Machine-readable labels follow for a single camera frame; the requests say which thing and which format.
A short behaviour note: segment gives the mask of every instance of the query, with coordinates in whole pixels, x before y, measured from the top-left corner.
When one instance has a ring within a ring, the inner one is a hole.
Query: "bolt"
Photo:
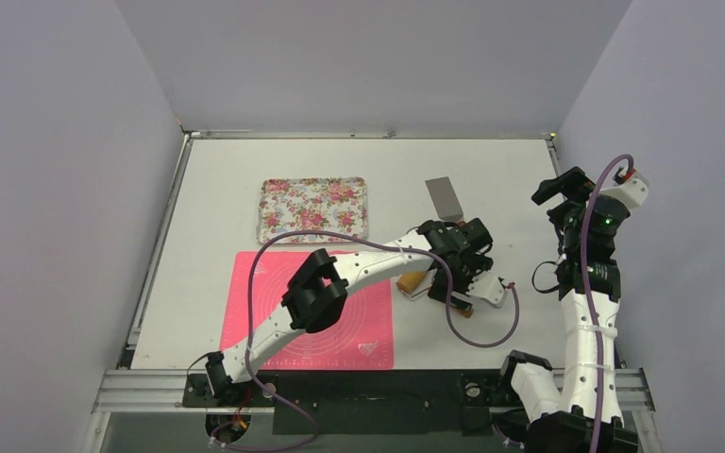
[[[468,382],[465,384],[465,394],[471,398],[476,398],[480,395],[480,386],[476,382]]]
[[[274,396],[272,394],[277,392],[277,386],[274,385],[273,382],[268,382],[265,384],[265,389],[268,390],[268,392],[262,392],[262,396],[265,396],[268,399],[273,398]]]

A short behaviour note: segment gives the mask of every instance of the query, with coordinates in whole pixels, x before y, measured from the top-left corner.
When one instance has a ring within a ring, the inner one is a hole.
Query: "floral pattern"
[[[299,229],[368,236],[367,188],[361,177],[268,179],[262,183],[257,240]],[[281,243],[340,243],[323,235],[294,236]]]

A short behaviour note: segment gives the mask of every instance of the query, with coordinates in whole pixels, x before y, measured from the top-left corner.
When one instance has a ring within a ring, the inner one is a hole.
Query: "wooden handle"
[[[402,294],[406,296],[410,296],[415,291],[415,288],[418,288],[418,285],[421,284],[422,281],[424,281],[424,278],[427,277],[427,274],[429,271],[419,271],[419,272],[410,272],[407,273],[396,282],[396,287],[399,291],[401,291]]]

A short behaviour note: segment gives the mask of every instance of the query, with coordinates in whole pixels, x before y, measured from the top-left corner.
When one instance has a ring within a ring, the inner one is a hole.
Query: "white logo on mat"
[[[379,342],[357,344],[357,348],[366,356],[370,356],[377,346],[379,346]]]

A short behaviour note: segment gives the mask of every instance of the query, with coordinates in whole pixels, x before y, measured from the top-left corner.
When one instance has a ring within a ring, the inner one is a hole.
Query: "gray wall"
[[[619,234],[619,350],[668,451],[725,451],[725,1],[634,0],[560,139],[593,177],[620,153],[649,177]]]
[[[78,450],[180,145],[111,1],[0,1],[0,452]]]
[[[117,0],[190,129],[557,130],[630,0]]]

